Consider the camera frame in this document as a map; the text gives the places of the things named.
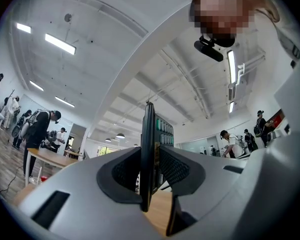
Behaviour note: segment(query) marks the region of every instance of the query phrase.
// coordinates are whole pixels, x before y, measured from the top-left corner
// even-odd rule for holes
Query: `ceiling light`
[[[65,50],[66,52],[68,52],[72,55],[74,55],[76,53],[76,49],[77,49],[76,47],[74,47],[58,38],[55,38],[52,35],[45,34],[45,40],[63,50]]]
[[[116,137],[119,138],[119,139],[124,139],[124,138],[125,138],[125,135],[124,135],[123,133],[118,133],[118,134],[116,135]]]
[[[24,32],[27,32],[27,33],[31,34],[31,27],[30,26],[26,26],[26,25],[22,25],[20,23],[17,23],[16,28],[18,30],[22,30]]]
[[[64,104],[67,104],[68,106],[70,106],[70,107],[75,107],[75,105],[72,105],[72,104],[70,104],[69,102],[66,102],[65,100],[63,100],[63,99],[60,99],[60,98],[58,98],[57,96],[55,96],[55,98],[58,100],[58,101],[60,101],[60,102],[63,102]]]
[[[230,109],[229,109],[229,113],[231,113],[232,112],[232,110],[234,110],[234,102],[231,102],[230,103]]]
[[[39,85],[35,84],[34,82],[32,82],[30,80],[30,84],[32,84],[33,86],[37,87],[38,89],[40,89],[41,91],[44,91],[44,89],[42,87],[40,87]]]
[[[230,78],[231,83],[236,81],[236,62],[235,62],[235,54],[233,50],[227,52],[229,68],[230,68]]]

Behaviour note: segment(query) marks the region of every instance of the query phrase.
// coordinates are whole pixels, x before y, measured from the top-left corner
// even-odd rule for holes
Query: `wooden floor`
[[[15,177],[18,167],[23,166],[25,143],[21,143],[20,150],[12,146],[13,138],[11,132],[0,129],[0,190],[5,190],[9,182]],[[32,171],[33,176],[37,176],[41,166],[41,161],[36,160]],[[45,164],[43,175],[51,176],[60,171],[60,168]],[[25,187],[24,170],[18,169],[16,178],[10,184],[9,190],[1,192],[1,195],[11,203],[16,194]]]

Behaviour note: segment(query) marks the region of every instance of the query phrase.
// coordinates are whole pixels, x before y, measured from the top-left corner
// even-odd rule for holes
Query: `man in white shirt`
[[[4,124],[3,128],[6,130],[9,130],[11,119],[14,117],[15,111],[19,108],[19,97],[13,97],[12,98],[12,103],[8,107],[7,112],[5,114],[5,119],[4,119]]]
[[[51,143],[51,146],[54,147],[51,149],[53,152],[57,153],[58,148],[60,147],[61,143],[63,143],[63,144],[65,143],[65,140],[64,140],[65,132],[66,132],[66,129],[64,127],[62,127],[61,130],[56,133],[56,139],[54,142]]]
[[[226,151],[224,152],[223,156],[227,158],[238,158],[242,156],[245,151],[242,149],[239,138],[232,133],[228,133],[226,130],[223,130],[220,133],[221,138],[228,141],[228,147]]]

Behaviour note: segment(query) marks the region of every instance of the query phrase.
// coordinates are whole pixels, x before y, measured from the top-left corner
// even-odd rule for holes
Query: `ceiling beam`
[[[138,74],[135,75],[134,78],[137,79],[143,85],[145,85],[147,88],[149,88],[151,91],[153,91],[155,94],[158,93],[157,95],[161,99],[163,99],[170,106],[172,106],[176,111],[178,111],[187,120],[189,120],[191,122],[193,121],[193,118],[190,115],[188,115],[186,110],[184,110],[180,105],[177,105],[177,103],[169,96],[169,94],[167,92],[165,92],[164,90],[160,91],[160,88],[158,88],[156,86],[156,84],[153,83],[150,79],[148,79],[144,74],[139,72]]]
[[[119,94],[118,97],[121,98],[122,100],[124,100],[124,101],[126,101],[126,102],[128,102],[128,103],[130,103],[130,104],[132,104],[134,106],[136,106],[136,107],[139,107],[140,109],[142,109],[144,111],[146,110],[146,105],[141,104],[140,102],[138,102],[134,98],[132,98],[132,97],[130,97],[130,96],[128,96],[128,95],[126,95],[126,94],[124,94],[122,92]],[[160,113],[156,113],[156,114],[159,117],[161,117],[163,120],[167,121],[169,124],[171,124],[173,126],[177,125],[177,123],[175,121],[166,118],[164,115],[162,115]]]
[[[135,123],[137,123],[137,124],[142,124],[142,120],[141,120],[141,119],[138,119],[138,118],[136,118],[136,117],[134,117],[134,116],[125,114],[124,112],[122,112],[122,111],[120,111],[120,110],[117,110],[117,109],[115,109],[115,108],[113,108],[113,107],[109,107],[108,111],[109,111],[110,113],[113,113],[113,114],[115,114],[115,115],[117,115],[117,116],[120,116],[120,117],[122,117],[122,118],[128,119],[128,120],[130,120],[130,121],[132,121],[132,122],[135,122]]]
[[[197,85],[196,85],[196,80],[193,79],[193,77],[190,74],[190,68],[188,67],[186,60],[184,58],[184,56],[181,54],[181,52],[177,49],[177,47],[173,44],[169,44],[167,45],[167,48],[162,49],[161,53],[163,57],[168,57],[168,59],[170,61],[172,61],[172,63],[174,64],[174,67],[182,73],[183,77],[185,78],[185,80],[187,81],[187,83],[190,85],[190,88],[192,89],[194,95],[197,97],[198,100],[198,106],[200,108],[200,110],[203,112],[204,116],[206,118],[209,118],[210,115],[210,111],[208,109],[208,105],[207,105],[207,101],[204,98],[204,96],[202,95],[201,91],[198,90]],[[177,60],[179,60],[179,62],[175,62],[170,55],[171,54],[173,57],[175,57]]]
[[[112,85],[104,95],[101,104],[94,115],[93,122],[88,130],[88,138],[91,136],[95,127],[110,108],[115,99],[140,71],[140,69],[150,61],[156,53],[173,39],[180,36],[183,31],[190,28],[192,23],[188,21],[190,2],[181,4],[175,12],[169,15],[150,31],[143,40],[137,44],[134,51],[128,57]]]
[[[100,121],[104,121],[104,122],[109,123],[111,125],[116,125],[117,127],[120,127],[122,129],[125,129],[125,130],[128,130],[128,131],[132,131],[132,132],[135,132],[135,133],[138,133],[138,134],[141,134],[141,130],[139,130],[139,129],[130,127],[128,125],[121,124],[119,122],[112,121],[112,120],[110,120],[108,118],[105,118],[105,117],[102,118]]]

